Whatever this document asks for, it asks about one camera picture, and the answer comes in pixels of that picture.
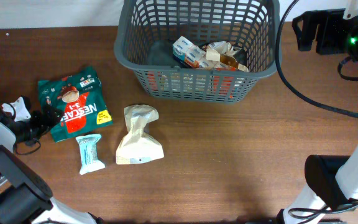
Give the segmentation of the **green Nescafe coffee bag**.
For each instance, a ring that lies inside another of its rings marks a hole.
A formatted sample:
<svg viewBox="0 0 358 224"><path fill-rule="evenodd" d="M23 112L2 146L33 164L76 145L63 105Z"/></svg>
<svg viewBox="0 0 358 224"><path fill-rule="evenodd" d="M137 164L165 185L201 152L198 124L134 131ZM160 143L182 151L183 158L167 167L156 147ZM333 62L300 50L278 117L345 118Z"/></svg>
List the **green Nescafe coffee bag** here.
<svg viewBox="0 0 358 224"><path fill-rule="evenodd" d="M64 141L113 124L105 104L102 83L93 67L59 80L38 81L42 106L63 111L50 133L55 142Z"/></svg>

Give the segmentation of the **beige brown bag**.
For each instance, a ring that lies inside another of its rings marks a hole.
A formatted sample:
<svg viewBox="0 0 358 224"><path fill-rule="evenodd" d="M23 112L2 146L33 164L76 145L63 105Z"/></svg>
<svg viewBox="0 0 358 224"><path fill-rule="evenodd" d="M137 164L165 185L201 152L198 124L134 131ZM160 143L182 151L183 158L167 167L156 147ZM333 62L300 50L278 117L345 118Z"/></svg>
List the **beige brown bag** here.
<svg viewBox="0 0 358 224"><path fill-rule="evenodd" d="M236 47L230 42L220 41L212 42L204 48L206 50L206 59L216 62L226 69L240 70L249 72L245 66L246 52L242 47Z"/></svg>

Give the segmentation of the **orange biscuit package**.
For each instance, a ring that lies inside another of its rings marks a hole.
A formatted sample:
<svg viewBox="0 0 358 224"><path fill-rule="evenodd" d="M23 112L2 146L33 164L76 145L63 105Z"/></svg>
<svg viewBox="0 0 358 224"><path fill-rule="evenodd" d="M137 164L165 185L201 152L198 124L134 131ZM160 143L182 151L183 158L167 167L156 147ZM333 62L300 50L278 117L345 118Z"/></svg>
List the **orange biscuit package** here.
<svg viewBox="0 0 358 224"><path fill-rule="evenodd" d="M200 75L183 72L147 72L143 81L145 90L152 96L182 100L234 99L244 79L218 75Z"/></svg>

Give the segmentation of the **white tissue multipack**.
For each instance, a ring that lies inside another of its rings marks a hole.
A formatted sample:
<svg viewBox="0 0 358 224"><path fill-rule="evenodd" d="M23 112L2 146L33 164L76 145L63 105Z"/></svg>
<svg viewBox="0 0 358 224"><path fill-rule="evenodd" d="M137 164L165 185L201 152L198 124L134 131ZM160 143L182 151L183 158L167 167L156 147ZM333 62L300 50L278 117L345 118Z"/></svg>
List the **white tissue multipack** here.
<svg viewBox="0 0 358 224"><path fill-rule="evenodd" d="M206 59L206 51L181 36L173 44L173 55L191 68L211 70L216 62Z"/></svg>

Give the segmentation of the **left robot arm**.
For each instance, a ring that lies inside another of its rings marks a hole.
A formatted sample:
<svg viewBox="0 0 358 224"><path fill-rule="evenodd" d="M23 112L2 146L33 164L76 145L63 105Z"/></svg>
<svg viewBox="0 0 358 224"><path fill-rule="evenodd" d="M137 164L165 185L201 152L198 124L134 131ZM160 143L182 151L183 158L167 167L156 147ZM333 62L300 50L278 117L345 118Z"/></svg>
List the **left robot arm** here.
<svg viewBox="0 0 358 224"><path fill-rule="evenodd" d="M103 219L79 212L54 198L48 184L18 158L17 145L39 145L41 136L59 123L63 113L49 105L28 121L15 121L0 107L0 224L92 223Z"/></svg>

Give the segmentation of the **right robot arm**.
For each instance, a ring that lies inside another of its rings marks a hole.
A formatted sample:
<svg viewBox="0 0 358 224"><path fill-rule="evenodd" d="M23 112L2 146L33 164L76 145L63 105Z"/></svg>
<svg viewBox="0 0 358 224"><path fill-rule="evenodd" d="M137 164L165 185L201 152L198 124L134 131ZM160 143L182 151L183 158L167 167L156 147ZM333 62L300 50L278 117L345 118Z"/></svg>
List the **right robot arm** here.
<svg viewBox="0 0 358 224"><path fill-rule="evenodd" d="M358 62L358 1L344 9L306 11L293 19L298 49L309 51L317 41L317 53L348 56L337 71L350 61ZM297 97L318 108L358 119L358 113L318 103L296 90L285 78L280 59L275 59L282 82ZM353 211L358 207L358 145L351 156L310 155L305 162L306 185L295 201L281 210L277 223L322 223L328 214Z"/></svg>

